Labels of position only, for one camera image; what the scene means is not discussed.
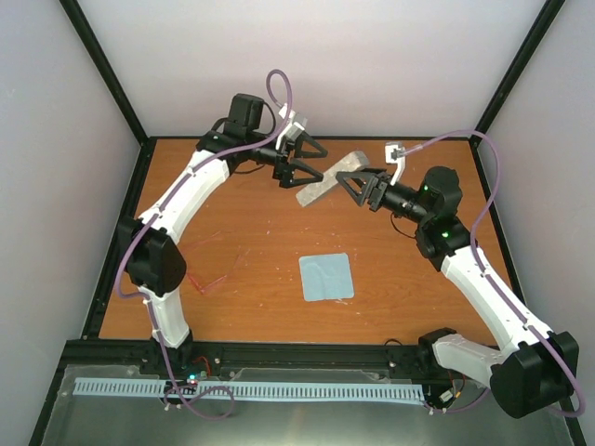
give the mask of wood surface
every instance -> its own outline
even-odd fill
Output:
[[[321,142],[329,156],[306,160],[321,171],[350,151],[364,151],[372,166],[386,167],[384,141]],[[195,143],[158,141],[138,214],[178,176]],[[415,144],[406,142],[407,147]],[[402,182],[417,188],[433,165],[458,172],[463,190],[458,215],[470,228],[485,199],[468,143],[440,142],[411,155]],[[243,164],[240,170],[251,167]],[[180,241],[188,263],[181,295],[194,339],[378,344],[395,337],[416,343],[420,335],[447,326],[470,340],[494,343],[466,298],[420,255],[415,241],[392,228],[389,211],[360,208],[342,189],[302,208],[295,197],[298,190],[279,188],[269,166],[250,175],[233,175],[189,224]],[[397,224],[413,233],[413,224],[402,220]],[[498,273],[506,277],[489,217],[478,240]],[[333,253],[349,256],[355,297],[306,302],[298,259]],[[133,291],[127,278],[124,289]],[[140,300],[125,301],[112,294],[100,337],[146,339],[150,334]]]

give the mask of white wall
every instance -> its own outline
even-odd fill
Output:
[[[543,0],[82,0],[150,135],[200,135],[286,70],[313,135],[474,127]]]
[[[595,444],[594,20],[592,1],[566,2],[490,131],[503,161],[497,207],[527,301],[581,348],[588,444]]]
[[[0,442],[26,444],[80,336],[138,153],[58,1],[0,14]]]

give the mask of gray floor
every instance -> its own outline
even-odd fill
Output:
[[[433,416],[422,407],[410,405],[244,401],[237,403],[230,418],[206,422],[185,410],[166,412],[159,400],[72,397],[69,392],[77,375],[97,376],[93,369],[80,369],[65,378],[44,444],[572,444],[562,419],[541,411],[514,420],[505,415],[491,397],[468,413]],[[118,373],[107,375],[116,377]],[[472,387],[465,392],[469,400],[477,394]],[[226,404],[211,400],[200,402],[196,407],[216,414],[223,412]]]

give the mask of brown tabletop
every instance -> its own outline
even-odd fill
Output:
[[[372,166],[386,167],[385,141],[321,142],[329,156],[307,160],[321,171],[356,150],[364,151]],[[178,176],[195,143],[158,141],[138,213]],[[406,142],[407,147],[415,144]],[[469,144],[445,141],[411,155],[401,181],[417,188],[433,165],[458,172],[463,190],[458,215],[470,228],[485,199]],[[251,167],[243,164],[241,170]],[[188,263],[181,295],[195,340],[378,344],[395,337],[416,343],[420,335],[447,326],[470,340],[494,343],[466,298],[421,256],[415,241],[393,229],[389,211],[360,208],[342,189],[302,208],[295,197],[298,190],[279,188],[269,166],[233,175],[186,228],[179,244]],[[413,233],[413,224],[397,224]],[[480,226],[478,240],[494,268],[506,277],[489,217]],[[298,259],[334,253],[349,256],[354,298],[306,302]],[[124,289],[133,290],[127,278]],[[150,335],[140,300],[125,301],[112,294],[100,337]]]

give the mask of white perforated rail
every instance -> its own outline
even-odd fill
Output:
[[[160,397],[165,393],[165,380],[76,378],[74,395],[102,397]],[[229,387],[237,400],[244,401],[361,401],[421,404],[420,385],[407,384],[337,384],[337,383],[251,383],[203,381],[197,388],[183,390],[191,397],[212,386]],[[207,400],[227,400],[229,395],[215,390],[204,396]]]

